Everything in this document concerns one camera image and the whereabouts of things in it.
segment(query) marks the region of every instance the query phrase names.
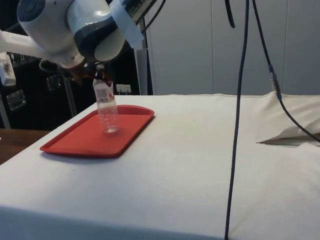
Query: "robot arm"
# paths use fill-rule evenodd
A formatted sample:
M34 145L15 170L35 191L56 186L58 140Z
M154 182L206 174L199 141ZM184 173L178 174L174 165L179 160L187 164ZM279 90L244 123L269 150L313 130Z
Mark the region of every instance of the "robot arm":
M137 24L157 0L114 1ZM0 53L34 56L72 69L85 59L109 61L125 43L106 0L21 0L17 18L28 36L0 31Z

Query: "plastic bottle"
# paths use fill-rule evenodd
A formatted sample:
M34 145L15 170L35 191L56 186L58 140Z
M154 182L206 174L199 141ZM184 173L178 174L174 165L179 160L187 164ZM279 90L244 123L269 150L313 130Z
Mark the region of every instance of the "plastic bottle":
M96 97L96 104L102 130L107 133L115 133L119 129L119 116L114 95L112 81L106 82L93 80L93 89Z

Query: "white tablecloth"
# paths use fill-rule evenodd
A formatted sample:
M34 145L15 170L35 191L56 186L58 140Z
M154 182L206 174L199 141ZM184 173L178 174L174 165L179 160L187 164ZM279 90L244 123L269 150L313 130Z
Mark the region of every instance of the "white tablecloth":
M255 106L264 100L241 100L230 237L318 240L320 157L307 160L320 150L256 143ZM0 166L1 240L223 239L236 98L116 101L156 115L119 159L39 150L93 105Z

